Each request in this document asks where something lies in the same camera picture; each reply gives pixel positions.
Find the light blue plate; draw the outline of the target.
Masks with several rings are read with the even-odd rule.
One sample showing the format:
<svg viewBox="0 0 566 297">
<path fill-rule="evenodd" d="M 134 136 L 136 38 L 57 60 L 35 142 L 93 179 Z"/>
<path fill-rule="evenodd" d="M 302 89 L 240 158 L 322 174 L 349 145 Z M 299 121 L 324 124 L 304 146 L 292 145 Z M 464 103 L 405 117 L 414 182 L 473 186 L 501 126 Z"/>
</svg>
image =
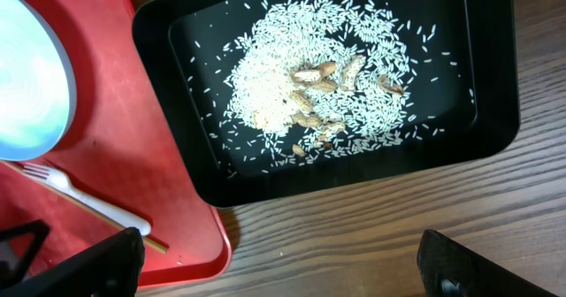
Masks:
<svg viewBox="0 0 566 297">
<path fill-rule="evenodd" d="M 26 161 L 52 150 L 77 106 L 63 43 L 24 0 L 1 0 L 1 158 Z"/>
</svg>

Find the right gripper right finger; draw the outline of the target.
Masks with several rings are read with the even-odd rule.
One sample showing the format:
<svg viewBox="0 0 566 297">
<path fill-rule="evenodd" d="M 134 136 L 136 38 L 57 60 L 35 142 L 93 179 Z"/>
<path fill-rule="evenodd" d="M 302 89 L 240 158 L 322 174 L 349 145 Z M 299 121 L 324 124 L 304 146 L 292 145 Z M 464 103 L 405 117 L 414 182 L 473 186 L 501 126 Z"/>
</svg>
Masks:
<svg viewBox="0 0 566 297">
<path fill-rule="evenodd" d="M 432 229 L 420 240 L 417 267 L 428 297 L 555 297 Z"/>
</svg>

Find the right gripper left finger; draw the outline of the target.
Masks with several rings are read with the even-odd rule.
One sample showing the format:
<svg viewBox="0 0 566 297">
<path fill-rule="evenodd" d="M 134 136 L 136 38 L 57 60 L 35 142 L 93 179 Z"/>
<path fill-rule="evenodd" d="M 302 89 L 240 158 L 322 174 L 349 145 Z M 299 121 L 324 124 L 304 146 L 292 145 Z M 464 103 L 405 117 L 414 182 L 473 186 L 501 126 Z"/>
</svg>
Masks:
<svg viewBox="0 0 566 297">
<path fill-rule="evenodd" d="M 1 297 L 134 297 L 145 247 L 138 229 L 126 228 L 56 267 L 1 291 Z"/>
</svg>

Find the white plastic fork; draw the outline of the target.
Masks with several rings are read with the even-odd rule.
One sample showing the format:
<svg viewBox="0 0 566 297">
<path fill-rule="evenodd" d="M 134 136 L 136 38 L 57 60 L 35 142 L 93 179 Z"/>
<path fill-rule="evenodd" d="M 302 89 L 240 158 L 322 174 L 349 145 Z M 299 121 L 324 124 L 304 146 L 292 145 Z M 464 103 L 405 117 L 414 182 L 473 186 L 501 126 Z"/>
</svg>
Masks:
<svg viewBox="0 0 566 297">
<path fill-rule="evenodd" d="M 142 236 L 147 236 L 151 232 L 149 221 L 79 190 L 73 185 L 70 178 L 58 169 L 40 164 L 24 163 L 23 173 L 30 179 L 42 182 L 85 204 L 121 226 L 137 228 Z"/>
</svg>

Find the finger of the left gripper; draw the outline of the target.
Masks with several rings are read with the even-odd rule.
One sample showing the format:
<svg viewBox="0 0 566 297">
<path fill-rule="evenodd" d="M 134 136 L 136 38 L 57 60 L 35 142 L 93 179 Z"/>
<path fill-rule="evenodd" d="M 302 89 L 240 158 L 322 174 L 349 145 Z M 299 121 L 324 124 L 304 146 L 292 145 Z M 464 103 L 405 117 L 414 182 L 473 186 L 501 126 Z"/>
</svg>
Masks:
<svg viewBox="0 0 566 297">
<path fill-rule="evenodd" d="M 1 231 L 2 244 L 7 244 L 9 240 L 13 240 L 24 235 L 30 234 L 32 236 L 32 240 L 28 244 L 24 255 L 16 258 L 16 263 L 12 269 L 10 268 L 10 263 L 8 261 L 1 261 L 2 288 L 14 286 L 24 279 L 49 233 L 50 228 L 42 220 L 35 220 L 27 224 Z"/>
</svg>

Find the wooden chopstick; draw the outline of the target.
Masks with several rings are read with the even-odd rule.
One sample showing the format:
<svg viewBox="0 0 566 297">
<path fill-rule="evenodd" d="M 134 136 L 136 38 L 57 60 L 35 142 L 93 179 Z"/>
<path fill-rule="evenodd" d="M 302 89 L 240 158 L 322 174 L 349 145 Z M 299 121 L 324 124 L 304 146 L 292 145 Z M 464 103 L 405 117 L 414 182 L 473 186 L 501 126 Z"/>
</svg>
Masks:
<svg viewBox="0 0 566 297">
<path fill-rule="evenodd" d="M 25 174 L 23 173 L 23 166 L 24 166 L 24 164 L 20 165 L 20 164 L 16 164 L 16 163 L 9 162 L 9 161 L 4 161 L 4 160 L 2 160 L 1 163 L 4 164 L 4 165 L 6 165 L 8 168 L 14 170 L 15 172 L 19 173 L 20 175 L 25 176 L 25 177 L 27 177 L 28 179 L 30 179 L 27 175 L 25 175 Z M 71 198 L 70 196 L 68 196 L 68 195 L 66 195 L 66 194 L 63 194 L 63 193 L 57 191 L 55 188 L 50 187 L 50 186 L 47 186 L 46 184 L 43 184 L 42 182 L 36 181 L 36 180 L 34 180 L 34 179 L 31 179 L 31 180 L 34 181 L 35 183 L 37 183 L 37 184 L 39 184 L 39 185 L 41 185 L 41 186 L 43 186 L 43 187 L 49 189 L 51 192 L 53 192 L 53 193 L 55 193 L 55 194 L 57 194 L 57 195 L 59 195 L 59 196 L 65 198 L 67 201 L 69 201 L 69 202 L 75 204 L 76 206 L 78 206 L 78 207 L 84 209 L 84 210 L 85 210 L 86 212 L 88 212 L 89 214 L 91 214 L 91 215 L 93 215 L 93 216 L 95 216 L 95 217 L 98 217 L 99 219 L 103 220 L 104 222 L 108 223 L 109 225 L 112 225 L 112 226 L 118 228 L 119 230 L 122 230 L 122 229 L 127 228 L 127 227 L 121 226 L 121 225 L 119 225 L 118 223 L 116 223 L 116 222 L 110 220 L 108 217 L 103 216 L 101 213 L 98 213 L 98 212 L 96 212 L 95 210 L 93 210 L 93 209 L 87 207 L 85 204 L 82 204 L 81 202 L 78 202 L 77 200 L 74 200 L 74 199 Z M 165 245 L 159 244 L 157 241 L 151 239 L 151 238 L 149 237 L 149 235 L 147 235 L 147 236 L 142 236 L 142 240 L 143 240 L 143 242 L 144 242 L 147 246 L 149 246 L 150 248 L 155 249 L 157 252 L 159 252 L 159 253 L 161 253 L 161 254 L 165 254 L 165 253 L 167 252 L 167 250 L 168 250 L 168 248 L 167 248 Z"/>
</svg>

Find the rice food scraps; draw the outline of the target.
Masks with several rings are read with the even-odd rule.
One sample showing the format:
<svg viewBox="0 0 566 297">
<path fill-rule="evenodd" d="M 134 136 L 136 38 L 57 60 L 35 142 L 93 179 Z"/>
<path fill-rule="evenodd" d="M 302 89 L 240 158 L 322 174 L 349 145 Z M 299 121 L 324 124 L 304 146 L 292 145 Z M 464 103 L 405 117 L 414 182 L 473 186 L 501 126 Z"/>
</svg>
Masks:
<svg viewBox="0 0 566 297">
<path fill-rule="evenodd" d="M 464 0 L 221 0 L 171 41 L 221 177 L 401 161 L 475 118 Z"/>
</svg>

